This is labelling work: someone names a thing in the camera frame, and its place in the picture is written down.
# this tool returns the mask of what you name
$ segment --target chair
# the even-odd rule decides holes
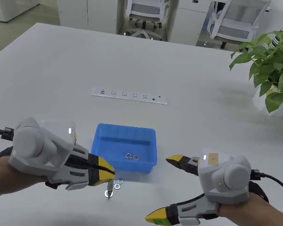
[[[168,3],[165,0],[127,0],[126,14],[130,20],[133,18],[137,19],[135,22],[136,26],[140,20],[143,21],[141,29],[129,29],[127,32],[132,33],[132,37],[143,35],[146,39],[151,39],[150,36],[153,36],[161,40],[160,35],[146,30],[146,23],[147,21],[153,23],[154,29],[157,28],[156,23],[158,23],[158,27],[161,28],[161,21],[165,17],[167,5]]]
[[[228,0],[223,10],[212,13],[207,31],[211,39],[222,41],[221,49],[227,42],[240,44],[253,40],[257,35],[260,17],[271,0]]]

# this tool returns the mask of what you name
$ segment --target white cabinet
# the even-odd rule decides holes
[[[61,26],[118,34],[125,0],[57,0]]]
[[[171,0],[174,13],[168,23],[167,40],[195,46],[210,4],[209,0]]]
[[[207,13],[178,8],[168,41],[195,46]]]
[[[61,26],[88,29],[87,0],[57,0]]]
[[[88,0],[88,29],[118,34],[125,0]]]
[[[7,22],[39,3],[40,0],[0,0],[0,21]]]
[[[209,0],[179,0],[178,8],[207,13],[210,4]]]

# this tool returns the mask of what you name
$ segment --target floor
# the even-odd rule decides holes
[[[41,4],[8,23],[0,22],[0,51],[35,23],[60,25],[56,0],[41,0]]]
[[[19,15],[8,23],[0,22],[0,51],[35,23],[59,25],[60,22],[56,0],[41,0],[40,5]],[[130,23],[129,20],[126,24],[133,28],[135,27],[134,23]],[[156,29],[155,32],[161,33],[164,37],[163,29]],[[197,46],[220,49],[221,42],[211,40],[208,33],[203,31],[200,34]],[[236,48],[236,45],[228,43],[225,50],[233,51]]]

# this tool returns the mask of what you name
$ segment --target hand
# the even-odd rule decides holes
[[[8,161],[9,156],[0,158],[0,195],[17,192],[47,180],[46,177],[22,173],[10,166]]]
[[[254,193],[246,203],[220,205],[219,216],[239,226],[283,226],[283,213]]]

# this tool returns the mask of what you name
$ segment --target wrist strap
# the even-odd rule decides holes
[[[7,149],[0,152],[0,158],[3,156],[10,156],[12,151],[13,151],[13,146],[8,147]]]

